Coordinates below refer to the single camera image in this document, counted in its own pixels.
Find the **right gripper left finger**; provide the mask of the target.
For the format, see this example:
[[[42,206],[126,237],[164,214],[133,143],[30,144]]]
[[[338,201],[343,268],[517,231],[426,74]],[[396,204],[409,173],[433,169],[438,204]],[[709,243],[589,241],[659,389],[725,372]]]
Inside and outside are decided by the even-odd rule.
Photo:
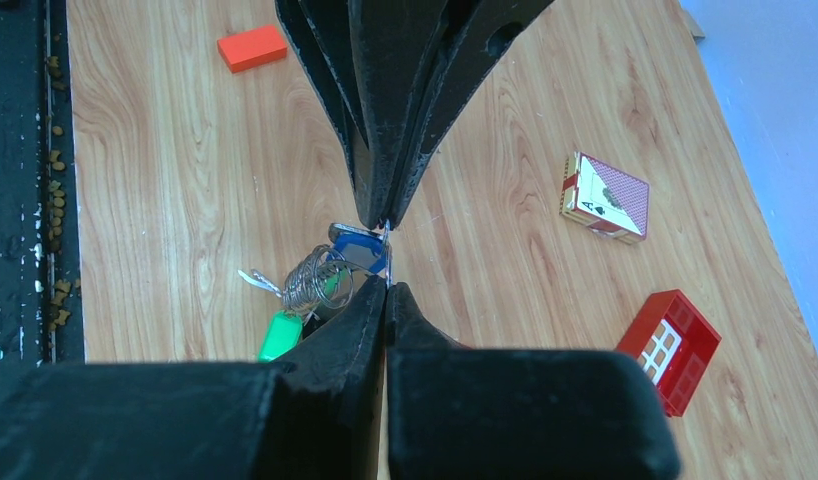
[[[373,479],[387,289],[268,363],[58,364],[0,405],[0,479]]]

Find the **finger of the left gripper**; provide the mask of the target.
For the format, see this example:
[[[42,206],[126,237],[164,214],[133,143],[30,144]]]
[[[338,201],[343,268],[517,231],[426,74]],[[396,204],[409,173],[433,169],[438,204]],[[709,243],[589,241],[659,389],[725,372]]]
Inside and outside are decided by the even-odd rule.
[[[330,120],[367,228],[397,226],[407,142],[443,1],[278,1],[279,22]]]
[[[423,90],[406,156],[389,198],[389,223],[400,224],[433,156],[483,80],[551,2],[473,1],[464,24],[440,44]]]

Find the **green tag key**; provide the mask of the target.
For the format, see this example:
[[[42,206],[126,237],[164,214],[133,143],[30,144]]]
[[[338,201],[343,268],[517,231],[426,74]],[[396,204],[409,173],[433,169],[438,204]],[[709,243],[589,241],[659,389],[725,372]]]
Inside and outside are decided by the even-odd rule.
[[[300,341],[303,318],[293,312],[278,311],[272,317],[261,347],[258,362],[271,362],[293,349]]]

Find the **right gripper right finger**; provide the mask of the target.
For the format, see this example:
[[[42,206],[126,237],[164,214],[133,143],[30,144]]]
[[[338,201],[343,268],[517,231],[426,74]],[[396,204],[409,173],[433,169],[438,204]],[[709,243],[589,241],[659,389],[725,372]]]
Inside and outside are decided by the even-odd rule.
[[[405,283],[385,306],[394,479],[676,479],[680,455],[641,367],[607,350],[476,349]]]

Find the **blue tag key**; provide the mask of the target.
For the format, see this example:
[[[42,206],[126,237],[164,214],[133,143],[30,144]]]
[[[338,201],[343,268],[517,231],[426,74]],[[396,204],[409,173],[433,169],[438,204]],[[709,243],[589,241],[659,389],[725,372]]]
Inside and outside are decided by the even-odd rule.
[[[382,275],[386,285],[393,285],[390,245],[391,225],[386,222],[381,231],[371,231],[342,223],[332,223],[328,236],[333,248],[348,262],[371,275]]]

